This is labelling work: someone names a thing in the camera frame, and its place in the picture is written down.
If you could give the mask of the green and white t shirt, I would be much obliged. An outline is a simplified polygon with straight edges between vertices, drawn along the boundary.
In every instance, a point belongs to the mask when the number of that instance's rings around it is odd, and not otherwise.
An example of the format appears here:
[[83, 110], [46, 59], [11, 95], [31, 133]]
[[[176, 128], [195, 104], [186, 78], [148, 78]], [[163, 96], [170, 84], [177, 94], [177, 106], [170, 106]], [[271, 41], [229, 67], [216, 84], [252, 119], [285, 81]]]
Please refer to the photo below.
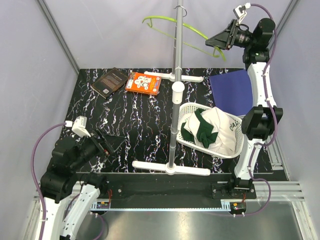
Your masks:
[[236, 128], [240, 125], [217, 107], [198, 108], [181, 124], [180, 132], [185, 141], [197, 147], [231, 156], [236, 153]]

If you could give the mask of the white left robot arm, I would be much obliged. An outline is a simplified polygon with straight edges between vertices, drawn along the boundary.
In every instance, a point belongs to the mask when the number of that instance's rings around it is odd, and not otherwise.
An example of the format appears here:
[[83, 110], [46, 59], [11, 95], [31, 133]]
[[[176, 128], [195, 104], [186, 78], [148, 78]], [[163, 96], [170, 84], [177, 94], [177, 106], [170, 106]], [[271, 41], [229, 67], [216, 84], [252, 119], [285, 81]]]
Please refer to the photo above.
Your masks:
[[107, 177], [90, 172], [68, 213], [70, 195], [78, 180], [77, 172], [91, 159], [114, 155], [125, 137], [108, 135], [97, 128], [80, 141], [72, 137], [59, 139], [51, 153], [46, 172], [37, 187], [40, 198], [40, 218], [37, 240], [74, 240], [80, 226], [97, 198], [111, 197]]

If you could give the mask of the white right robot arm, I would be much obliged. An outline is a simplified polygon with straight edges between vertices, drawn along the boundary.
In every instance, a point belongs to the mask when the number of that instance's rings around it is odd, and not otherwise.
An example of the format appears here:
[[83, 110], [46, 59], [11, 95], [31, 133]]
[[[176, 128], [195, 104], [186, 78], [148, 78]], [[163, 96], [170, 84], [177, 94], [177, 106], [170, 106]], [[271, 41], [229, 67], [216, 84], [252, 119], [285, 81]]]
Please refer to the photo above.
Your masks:
[[222, 189], [235, 199], [253, 189], [256, 181], [254, 168], [260, 150], [271, 144], [267, 139], [275, 138], [284, 114], [272, 95], [269, 75], [272, 59], [269, 43], [276, 35], [275, 29], [276, 24], [271, 18], [262, 18], [254, 31], [233, 19], [225, 30], [205, 41], [207, 46], [222, 50], [230, 50], [233, 46], [243, 48], [242, 61], [251, 83], [253, 106], [241, 123], [244, 135], [242, 152], [230, 180]]

